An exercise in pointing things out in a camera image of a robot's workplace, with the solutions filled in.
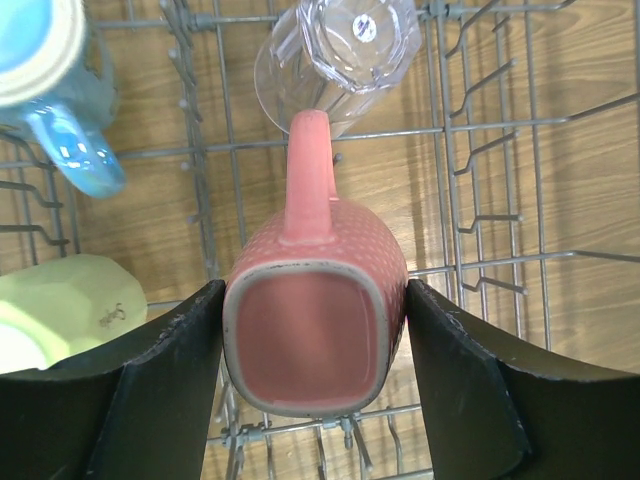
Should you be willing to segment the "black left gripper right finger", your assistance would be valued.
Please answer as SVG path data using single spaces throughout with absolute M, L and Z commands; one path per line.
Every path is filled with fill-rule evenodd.
M 639 378 L 532 345 L 420 280 L 408 328 L 438 479 L 635 479 Z

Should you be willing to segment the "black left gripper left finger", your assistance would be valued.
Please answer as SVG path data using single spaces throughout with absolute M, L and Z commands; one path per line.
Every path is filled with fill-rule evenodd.
M 1 377 L 4 479 L 198 479 L 225 284 L 46 370 Z

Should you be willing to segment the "pale yellow mug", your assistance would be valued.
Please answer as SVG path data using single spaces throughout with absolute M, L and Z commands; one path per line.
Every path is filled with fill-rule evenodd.
M 76 254 L 1 277 L 1 372 L 44 370 L 147 320 L 138 280 L 114 260 Z

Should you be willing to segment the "pink patterned mug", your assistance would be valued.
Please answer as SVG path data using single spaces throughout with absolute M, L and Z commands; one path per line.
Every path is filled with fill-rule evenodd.
M 407 284 L 390 229 L 337 193 L 328 116 L 296 114 L 284 209 L 245 245 L 226 287 L 224 353 L 236 390 L 280 416 L 367 406 L 399 347 Z

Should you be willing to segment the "blue butterfly mug orange inside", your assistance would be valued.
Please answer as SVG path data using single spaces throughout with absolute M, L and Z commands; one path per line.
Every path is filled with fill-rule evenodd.
M 91 197 L 126 185 L 103 136 L 118 101 L 114 64 L 85 2 L 2 2 L 1 131 L 36 142 Z

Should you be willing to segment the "clear glass cup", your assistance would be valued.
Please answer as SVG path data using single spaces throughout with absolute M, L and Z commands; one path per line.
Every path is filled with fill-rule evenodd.
M 283 132 L 315 109 L 339 137 L 402 81 L 421 45 L 413 1 L 298 1 L 259 50 L 256 95 Z

